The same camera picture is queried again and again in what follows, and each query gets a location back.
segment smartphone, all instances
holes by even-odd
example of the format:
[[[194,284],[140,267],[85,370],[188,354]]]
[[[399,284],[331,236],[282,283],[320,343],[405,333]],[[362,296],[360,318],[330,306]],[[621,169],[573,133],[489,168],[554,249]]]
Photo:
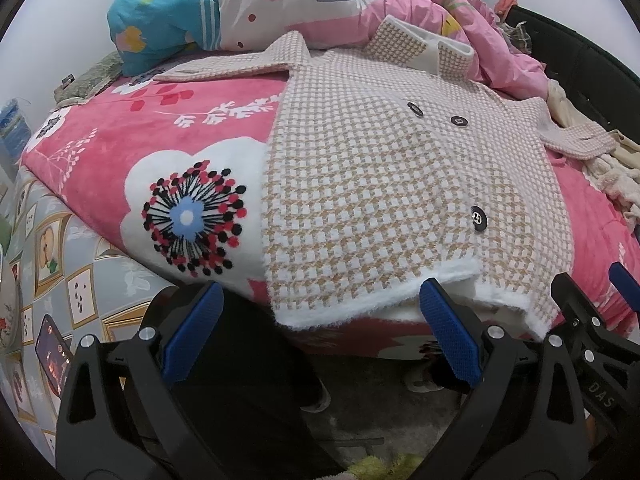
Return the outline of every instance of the smartphone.
[[[49,314],[45,314],[42,319],[40,334],[36,341],[36,354],[53,393],[61,397],[73,355]]]

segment black headboard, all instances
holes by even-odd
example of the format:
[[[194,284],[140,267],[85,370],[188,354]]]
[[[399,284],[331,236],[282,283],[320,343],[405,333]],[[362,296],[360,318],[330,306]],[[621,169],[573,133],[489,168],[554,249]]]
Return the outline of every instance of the black headboard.
[[[531,10],[513,7],[507,22],[527,22],[533,57],[546,63],[546,74],[558,80],[578,110],[640,143],[640,78],[635,73],[593,41]]]

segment black button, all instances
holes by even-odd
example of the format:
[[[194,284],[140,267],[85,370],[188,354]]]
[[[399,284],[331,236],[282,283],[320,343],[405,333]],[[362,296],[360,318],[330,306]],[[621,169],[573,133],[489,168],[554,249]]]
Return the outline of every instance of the black button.
[[[476,228],[476,231],[481,233],[487,226],[486,215],[477,205],[471,208],[471,213],[474,220],[474,227]]]
[[[461,128],[465,128],[469,124],[469,121],[467,121],[464,117],[460,117],[457,115],[451,118],[451,122],[456,126],[460,126]]]
[[[409,102],[406,104],[411,111],[416,114],[418,117],[424,117],[424,112],[422,110],[420,110],[420,108],[418,107],[417,104]]]

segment sneaker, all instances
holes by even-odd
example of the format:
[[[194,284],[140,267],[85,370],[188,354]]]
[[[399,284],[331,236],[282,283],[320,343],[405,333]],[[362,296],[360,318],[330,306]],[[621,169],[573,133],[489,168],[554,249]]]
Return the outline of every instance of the sneaker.
[[[438,386],[431,380],[429,366],[430,363],[421,363],[404,375],[404,386],[407,390],[414,394],[427,394],[439,392],[442,389],[442,386]]]
[[[331,404],[331,395],[329,394],[329,390],[326,389],[322,380],[320,380],[320,384],[322,384],[322,397],[316,404],[312,404],[310,406],[300,406],[300,409],[303,412],[307,413],[321,413],[324,412]]]

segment metal bolt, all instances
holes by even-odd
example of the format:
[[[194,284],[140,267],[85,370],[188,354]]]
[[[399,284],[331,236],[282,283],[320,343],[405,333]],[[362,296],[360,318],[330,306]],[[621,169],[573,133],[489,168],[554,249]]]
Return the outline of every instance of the metal bolt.
[[[562,338],[559,335],[550,335],[549,336],[549,343],[551,343],[551,346],[555,346],[556,348],[560,348],[562,346]]]
[[[89,348],[92,344],[94,344],[95,337],[92,335],[86,335],[80,340],[80,346],[84,348]]]
[[[502,339],[504,337],[504,330],[499,326],[490,326],[488,329],[486,329],[486,332],[492,339]]]
[[[142,339],[142,341],[149,341],[156,336],[156,329],[152,326],[145,326],[140,332],[138,332],[138,337]]]

